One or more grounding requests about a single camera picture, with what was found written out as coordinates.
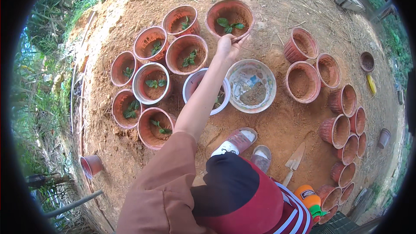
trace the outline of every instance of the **metal pole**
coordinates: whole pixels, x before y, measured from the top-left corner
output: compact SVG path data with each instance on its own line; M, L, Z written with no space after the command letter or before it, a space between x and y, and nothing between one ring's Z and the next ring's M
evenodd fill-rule
M71 209L74 209L75 207L78 207L81 204L84 204L87 201L89 201L91 199L94 199L95 197L97 197L98 195L101 195L101 194L103 194L103 190L98 190L98 191L94 192L93 194L90 194L88 196L85 196L84 198L81 198L81 199L79 199L79 200L77 200L77 201L75 201L73 203L70 203L70 204L68 204L66 206L63 206L62 208L59 208L57 210L54 210L54 211L45 213L44 216L46 218L48 218L48 219L49 218L52 218L52 217L55 217L55 216L58 216L59 214L62 214L64 212L66 212L66 211L69 211Z

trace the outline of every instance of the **bottle label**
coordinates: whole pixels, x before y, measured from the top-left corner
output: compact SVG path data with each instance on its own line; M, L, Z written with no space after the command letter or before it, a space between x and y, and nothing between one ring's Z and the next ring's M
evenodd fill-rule
M302 199L304 200L306 197L310 196L310 195L316 195L316 193L309 189L309 190L304 190L303 192L300 193L300 196L302 197Z

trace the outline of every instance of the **orange bottle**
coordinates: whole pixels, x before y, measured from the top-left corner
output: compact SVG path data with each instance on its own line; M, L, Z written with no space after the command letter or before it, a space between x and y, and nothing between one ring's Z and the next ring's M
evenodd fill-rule
M316 195L310 185L302 185L294 192L294 195L296 195L296 197L298 197L311 212L314 222L318 222L321 219L321 216L326 214L326 212L321 210L321 198Z

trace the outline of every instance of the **terracotta plastic pot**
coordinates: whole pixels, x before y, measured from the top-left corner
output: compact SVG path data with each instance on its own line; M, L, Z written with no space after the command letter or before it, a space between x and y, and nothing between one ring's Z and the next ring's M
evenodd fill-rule
M166 75L165 91L156 100L152 100L151 98L149 98L144 91L146 76L154 71L161 71L164 72ZM133 94L136 97L136 99L138 99L141 103L145 105L153 105L161 100L167 99L173 91L173 85L169 78L168 70L160 63L146 63L145 65L141 66L134 75L132 88Z
M358 150L358 137L351 133L345 146L341 149L333 149L335 156L341 160L344 165L349 165L354 161Z
M332 91L328 96L328 106L335 114L344 113L347 117L352 117L357 108L354 87L347 84L341 89Z
M197 56L202 56L199 59L200 64L199 66L196 65L189 65L195 66L195 69L189 72L180 71L180 67L184 61L186 56L194 50L199 49L197 52ZM189 34L179 37L178 39L174 40L171 45L169 45L168 51L166 53L166 65L168 66L169 70L175 74L179 75L190 75L198 70L202 69L208 60L208 45L202 37Z
M380 131L380 136L379 136L379 141L377 143L377 147L384 149L388 143L388 141L390 140L390 131L387 128L383 128Z
M182 30L182 22L186 20L182 21L181 18L186 16L192 20L192 23L185 30ZM167 34L175 37L184 36L185 34L199 35L201 26L198 22L198 11L195 7L189 5L174 8L165 15L162 21L162 27L166 30Z
M338 202L338 205L343 205L346 202L346 200L348 200L349 196L354 190L354 185L355 184L351 182L347 187L342 189L342 195L340 197L340 201Z
M321 210L329 211L340 200L342 189L331 185L322 185L316 191L316 194L321 198Z
M360 56L360 65L365 72L372 72L375 68L374 57L369 52L363 52Z
M143 64L136 60L134 54L130 51L125 51L119 54L116 59L111 64L110 70L110 78L111 82L118 87L131 85L133 80L133 75L136 73L138 68L140 68ZM126 77L123 74L123 71L129 67L133 69L132 76L130 78Z
M349 185L355 175L356 164L345 166L341 161L336 162L331 169L331 179L333 179L341 188L345 188Z
M326 53L320 54L314 67L321 79L321 87L335 89L340 85L341 70L334 57Z
M324 216L321 216L321 219L319 220L318 224L324 224L327 221L329 221L336 213L336 211L338 210L338 205L335 205L332 209L330 209L330 211L325 214Z
M349 122L351 124L351 132L354 132L360 136L364 132L365 120L366 117L364 108L359 106L354 115L349 118Z
M184 88L182 90L182 97L184 98L185 104L188 102L191 95L195 92L196 88L198 87L198 82L202 81L202 79L204 78L204 75L205 75L207 70L208 70L208 68L200 69L199 71L190 75L186 79L186 81L184 83ZM222 104L219 107L217 107L216 109L213 109L211 111L211 113L210 113L211 116L214 115L214 114L217 114L220 111L222 111L227 106L227 104L230 100L231 87L230 87L230 83L227 80L227 78L224 78L224 80L223 80L223 89L224 89L224 93L225 93L224 101L222 102Z
M133 94L133 91L130 89L124 89L117 92L116 96L114 96L113 103L112 103L112 114L114 120L117 124L126 129L131 129L136 127L137 120L140 114L143 112L143 104L140 103L140 110L136 111L136 117L132 118L125 118L123 116L123 112L128 108L131 102L136 101L136 97Z
M295 101L310 103L321 90L321 81L316 69L305 61L298 61L289 66L284 82L285 92Z
M169 119L171 129L174 130L176 117L158 107L150 107L146 109L138 118L137 123L137 131L140 140L147 148L150 148L152 150L160 150L160 148L162 148L167 141L156 138L156 136L154 136L150 130L151 124L149 120L159 113L164 114L164 116L166 116Z
M319 127L318 134L322 140L332 144L336 149L345 146L349 137L349 119L344 114L325 119Z
M243 29L233 29L232 34L237 38L232 39L232 42L242 39L250 33L256 21L253 11L240 0L222 0L213 4L205 15L205 25L208 31L219 40L221 36L225 35L224 27L217 23L218 18L226 18L229 24L237 21L244 24Z
M357 157L361 159L365 153L365 149L367 147L367 135L365 132L358 137L358 149L357 149Z
M153 45L156 41L160 42L161 49L151 55ZM133 44L134 56L139 60L149 62L161 62L165 59L166 50L169 47L168 35L160 26L151 26L141 32Z
M86 157L81 156L80 164L85 176L87 176L88 179L92 179L94 175L103 169L103 163L96 154Z
M294 63L299 60L315 59L319 54L318 42L303 28L295 27L283 47L284 57Z

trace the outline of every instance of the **garden trowel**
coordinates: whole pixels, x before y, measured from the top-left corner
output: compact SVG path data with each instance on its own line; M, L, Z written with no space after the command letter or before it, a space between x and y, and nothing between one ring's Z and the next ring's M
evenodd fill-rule
M286 187L290 179L292 178L293 171L296 170L299 166L300 160L302 160L303 153L305 151L306 144L302 142L296 151L292 154L289 160L286 162L285 166L289 167L290 172L286 175L286 178L283 181L283 185Z

